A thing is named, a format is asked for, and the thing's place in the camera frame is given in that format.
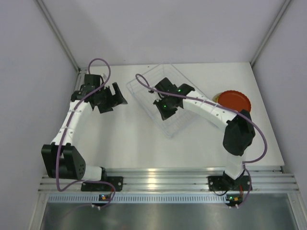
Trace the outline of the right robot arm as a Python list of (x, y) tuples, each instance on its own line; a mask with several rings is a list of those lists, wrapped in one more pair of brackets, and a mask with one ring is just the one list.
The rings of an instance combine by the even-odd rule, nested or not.
[(222, 144), (228, 153), (224, 185), (229, 190), (237, 189), (244, 171), (244, 152), (255, 137), (254, 126), (241, 116), (251, 119), (250, 113), (242, 110), (237, 115), (220, 108), (192, 86), (185, 83), (176, 86), (168, 78), (160, 80), (151, 92), (157, 93), (154, 105), (163, 120), (173, 116), (180, 107), (200, 115), (224, 132)]

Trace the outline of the clear wire dish rack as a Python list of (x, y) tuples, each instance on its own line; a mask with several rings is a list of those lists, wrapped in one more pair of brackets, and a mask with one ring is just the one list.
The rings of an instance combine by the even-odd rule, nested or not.
[[(160, 91), (169, 91), (171, 93), (180, 93), (184, 89), (184, 84), (200, 91), (178, 68), (172, 64), (159, 64), (142, 74), (145, 79), (138, 79), (143, 83), (149, 83), (151, 88)], [(199, 116), (189, 110), (178, 107), (176, 113), (162, 120), (157, 107), (153, 104), (155, 100), (165, 98), (165, 95), (150, 91), (143, 87), (137, 79), (133, 79), (126, 84), (130, 94), (147, 113), (147, 115), (160, 127), (160, 129), (168, 136), (172, 137), (179, 131), (186, 128), (194, 122)]]

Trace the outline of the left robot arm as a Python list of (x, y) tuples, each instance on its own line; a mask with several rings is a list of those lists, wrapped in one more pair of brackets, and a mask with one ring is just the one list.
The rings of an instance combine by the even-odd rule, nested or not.
[(41, 149), (50, 178), (92, 181), (97, 190), (107, 188), (105, 169), (88, 165), (77, 150), (77, 144), (95, 108), (102, 114), (120, 104), (127, 104), (127, 101), (116, 82), (106, 86), (102, 76), (85, 75), (84, 84), (71, 95), (69, 110), (59, 132)]

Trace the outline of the dark red plate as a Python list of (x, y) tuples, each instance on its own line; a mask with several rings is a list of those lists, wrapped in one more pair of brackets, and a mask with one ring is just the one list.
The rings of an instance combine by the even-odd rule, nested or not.
[(217, 102), (227, 108), (241, 112), (251, 112), (251, 102), (247, 96), (239, 91), (229, 90), (218, 96)]

